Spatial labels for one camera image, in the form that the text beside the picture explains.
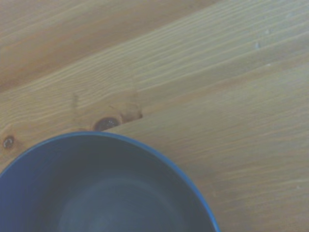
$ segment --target wooden table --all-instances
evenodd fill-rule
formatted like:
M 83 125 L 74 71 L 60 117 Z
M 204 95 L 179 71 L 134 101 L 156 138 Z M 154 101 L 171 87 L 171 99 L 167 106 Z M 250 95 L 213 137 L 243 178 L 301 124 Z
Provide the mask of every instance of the wooden table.
M 0 59 L 1 169 L 121 124 L 223 232 L 308 232 L 308 0 L 0 0 Z

